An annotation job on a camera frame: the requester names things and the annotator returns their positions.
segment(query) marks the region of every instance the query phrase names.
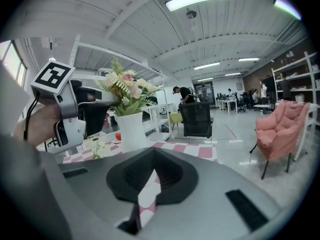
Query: ceiling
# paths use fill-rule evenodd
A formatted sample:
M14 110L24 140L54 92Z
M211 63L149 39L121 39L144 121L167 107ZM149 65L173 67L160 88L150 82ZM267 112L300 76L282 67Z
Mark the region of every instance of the ceiling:
M170 12L167 0L26 0L13 15L2 39L24 39L38 70L54 56L69 62L76 35L80 41L116 51L168 77L192 80L246 74L272 59L307 32L274 0L211 0ZM53 39L53 50L48 47ZM239 58L260 57L257 63ZM76 67L106 66L102 53L78 54ZM194 70L194 67L220 65Z

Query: brick wall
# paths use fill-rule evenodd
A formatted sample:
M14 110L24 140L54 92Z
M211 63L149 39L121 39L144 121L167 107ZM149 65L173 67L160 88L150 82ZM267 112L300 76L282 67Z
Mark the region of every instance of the brick wall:
M262 66L258 70L245 76L243 78L243 84L244 84L245 91L248 92L251 89L258 89L258 91L260 92L259 80L265 79L267 77L272 77L271 68L273 68L274 70L281 68L281 67L285 66L286 64L290 64L290 63L297 61L297 60L301 59L302 57L304 57L305 56L304 52L307 52L308 54L312 54L316 51L309 39L305 39L304 41L298 43L296 46L292 47L289 50L293 52L294 60L293 60L293 58L286 57L286 54L289 53L289 51L286 51L286 52L282 53L281 55L279 55L277 58L275 58L274 62L269 62L268 64Z

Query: metal chair leg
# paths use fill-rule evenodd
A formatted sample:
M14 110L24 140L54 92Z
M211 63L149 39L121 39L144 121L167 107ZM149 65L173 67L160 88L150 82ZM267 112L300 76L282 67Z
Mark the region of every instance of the metal chair leg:
M286 170L285 170L287 174L289 173L290 159L291 159L291 153L289 154L288 163L286 165Z
M254 149L256 148L256 146L257 146L257 144L255 144L254 147L253 147L253 149L251 149L251 150L249 151L250 154L252 153L252 151L254 151Z
M268 164L269 164L269 160L266 161L266 164L265 164L262 176L261 176L261 180L263 180L265 178L265 174L266 174L266 170L267 170Z

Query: window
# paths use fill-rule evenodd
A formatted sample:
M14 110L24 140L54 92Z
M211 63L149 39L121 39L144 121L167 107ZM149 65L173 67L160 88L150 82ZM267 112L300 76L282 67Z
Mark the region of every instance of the window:
M0 59L10 75L23 87L26 75L26 66L20 59L13 41L0 43Z

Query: shelving unit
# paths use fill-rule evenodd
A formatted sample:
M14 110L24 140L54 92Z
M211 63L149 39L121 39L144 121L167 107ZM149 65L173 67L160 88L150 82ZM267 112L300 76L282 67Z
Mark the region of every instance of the shelving unit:
M316 52L309 55L305 51L303 58L301 58L293 63L290 63L288 65L285 65L283 67L280 67L278 69L275 69L275 70L272 68L272 74L273 74L274 85L275 85L275 89L276 89L276 100L277 101L279 100L278 93L283 93L283 90L277 90L277 84L283 80L276 79L276 74L279 74L279 73L282 73L282 72L285 72L288 70L292 70L294 68L297 68L297 67L299 67L301 65L305 65L305 64L307 64L307 67L309 69L309 72L286 77L286 80L288 80L288 81L305 79L305 78L310 78L310 80L311 80L311 88L292 88L290 90L291 92L312 92L312 103L310 104L310 108L309 108L307 117L305 119L305 125L304 125L304 129L302 132L302 137L301 137L301 141L299 144L299 148L298 148L298 151L296 152L295 157L294 157L295 161L298 159L300 152L302 150L302 147L303 147L303 144L305 141L305 137L306 137L307 127L311 126L310 136L309 136L309 140L307 143L307 152L308 152L311 147L311 143L312 143L312 140L313 140L313 137L315 134L316 126L320 126L320 122L317 121L318 109L320 109L320 105L317 104L317 91L320 91L320 88L316 87L316 80L315 80L315 75L320 73L320 70L313 70L311 60L310 60L311 58L313 58L316 55L317 55Z
M162 78L162 84L163 84L163 92L164 92L164 99L165 99L165 106L166 106L166 115L167 118L161 119L160 114L158 112L158 107L159 106L147 106L144 107L143 110L148 112L150 114L150 120L145 121L142 123L144 132L147 133L149 131L155 130L155 132L151 133L147 137L151 140L159 140L159 141L165 141L171 136L171 125L170 125L170 120L169 120L169 110L168 110L168 102L167 102L167 95L165 92L165 82L164 82L164 77L161 71L155 70L153 68L150 68L148 66L147 60L145 61L137 61L135 59L132 59L128 56L125 56L123 54L120 54L118 52L102 48L96 45L92 44L87 44L80 42L80 35L76 36L76 39L74 41L72 51L70 54L70 59L69 59L69 65L74 66L77 68L77 63L78 60L81 58L78 57L79 54L83 54L84 50L86 52L89 52L90 54L98 54L97 58L101 58L102 56L107 57L109 61L111 61L113 58L117 58L119 63L126 69L126 70L134 70L136 71L136 77L138 78L143 78L145 80L151 80L155 77L161 76ZM72 75L72 79L75 80L84 80L86 83L92 82L93 85L93 80L96 79L98 76L98 71L95 72L96 75L92 74L77 74L74 73ZM165 123L168 123L168 128L169 128L169 133L167 132L160 132L159 127ZM99 137L99 141L106 141L109 142L116 137L116 133L119 131L114 131L108 134L104 134Z

